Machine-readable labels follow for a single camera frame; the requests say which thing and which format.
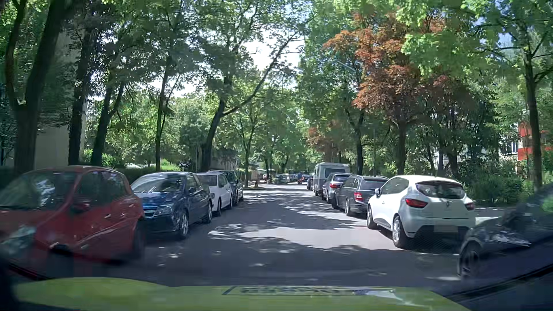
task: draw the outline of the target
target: rear bumper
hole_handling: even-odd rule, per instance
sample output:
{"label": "rear bumper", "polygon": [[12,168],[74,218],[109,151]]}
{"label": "rear bumper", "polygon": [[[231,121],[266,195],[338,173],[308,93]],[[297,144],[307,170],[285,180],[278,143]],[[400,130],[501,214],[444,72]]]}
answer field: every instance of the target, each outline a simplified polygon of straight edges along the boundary
{"label": "rear bumper", "polygon": [[428,218],[414,215],[401,216],[401,223],[408,237],[422,235],[443,236],[453,239],[463,239],[466,232],[474,227],[474,218],[442,219]]}

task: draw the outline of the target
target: car roof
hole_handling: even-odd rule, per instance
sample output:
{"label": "car roof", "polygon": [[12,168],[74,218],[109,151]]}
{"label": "car roof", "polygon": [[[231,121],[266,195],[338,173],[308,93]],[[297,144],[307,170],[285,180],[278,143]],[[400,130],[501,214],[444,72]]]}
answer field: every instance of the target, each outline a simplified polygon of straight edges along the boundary
{"label": "car roof", "polygon": [[404,179],[409,180],[410,182],[414,183],[421,183],[421,182],[431,182],[431,181],[438,181],[438,182],[449,182],[449,183],[456,183],[461,184],[460,182],[450,179],[450,178],[444,178],[444,177],[436,177],[436,176],[426,176],[426,175],[397,175],[394,177],[401,177]]}

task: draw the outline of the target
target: car hood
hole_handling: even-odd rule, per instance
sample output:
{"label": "car hood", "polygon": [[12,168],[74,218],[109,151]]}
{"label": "car hood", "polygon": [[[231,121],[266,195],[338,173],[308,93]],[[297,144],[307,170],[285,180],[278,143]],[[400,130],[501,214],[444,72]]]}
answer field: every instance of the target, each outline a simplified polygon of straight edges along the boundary
{"label": "car hood", "polygon": [[176,193],[156,192],[156,193],[135,193],[142,199],[144,210],[156,209],[161,204],[171,203],[177,196]]}
{"label": "car hood", "polygon": [[119,278],[23,283],[21,301],[84,311],[468,310],[434,292],[405,287],[183,286]]}
{"label": "car hood", "polygon": [[54,213],[51,210],[1,210],[0,232],[10,234],[21,226],[38,227]]}

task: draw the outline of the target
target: windshield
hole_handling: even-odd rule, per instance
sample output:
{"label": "windshield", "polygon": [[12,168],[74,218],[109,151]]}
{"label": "windshield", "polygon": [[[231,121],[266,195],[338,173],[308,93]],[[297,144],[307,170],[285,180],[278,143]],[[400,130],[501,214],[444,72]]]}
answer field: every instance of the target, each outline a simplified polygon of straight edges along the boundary
{"label": "windshield", "polygon": [[34,172],[22,175],[0,191],[0,208],[55,210],[72,191],[73,172]]}
{"label": "windshield", "polygon": [[145,192],[177,192],[182,184],[181,177],[170,175],[144,176],[137,179],[132,185],[134,193]]}
{"label": "windshield", "polygon": [[198,175],[198,179],[200,180],[200,183],[206,184],[210,187],[217,186],[217,176],[216,175]]}
{"label": "windshield", "polygon": [[381,182],[379,180],[364,180],[362,183],[361,183],[361,187],[359,188],[360,190],[374,190],[376,188],[380,188],[382,187],[382,185],[384,184],[385,182]]}

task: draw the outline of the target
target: red car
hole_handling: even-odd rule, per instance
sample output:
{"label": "red car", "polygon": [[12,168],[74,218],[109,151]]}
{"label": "red car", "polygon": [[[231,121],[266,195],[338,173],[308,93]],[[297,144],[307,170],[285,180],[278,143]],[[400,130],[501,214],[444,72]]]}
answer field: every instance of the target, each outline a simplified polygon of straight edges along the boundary
{"label": "red car", "polygon": [[52,258],[127,260],[144,251],[142,201],[115,170],[69,166],[34,170],[0,191],[0,250],[25,268]]}

